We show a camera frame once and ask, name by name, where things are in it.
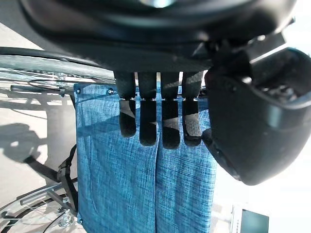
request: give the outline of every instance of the blue fabric backrest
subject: blue fabric backrest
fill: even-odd
[[[113,85],[76,84],[79,215],[88,233],[207,233],[216,162],[203,143],[183,142],[179,99],[180,146],[166,150],[161,139],[161,101],[157,96],[157,140],[139,143],[137,132],[123,138],[119,96]],[[201,129],[209,128],[207,101],[199,100]]]

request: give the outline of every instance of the wheel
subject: wheel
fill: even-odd
[[[113,72],[100,67],[20,55],[0,55],[0,80],[29,82],[50,89],[73,86],[77,82],[115,83]]]
[[[58,202],[53,194],[59,197]],[[68,204],[67,200],[61,184],[31,192],[1,208],[0,232],[85,233],[78,222],[80,220],[64,208]]]

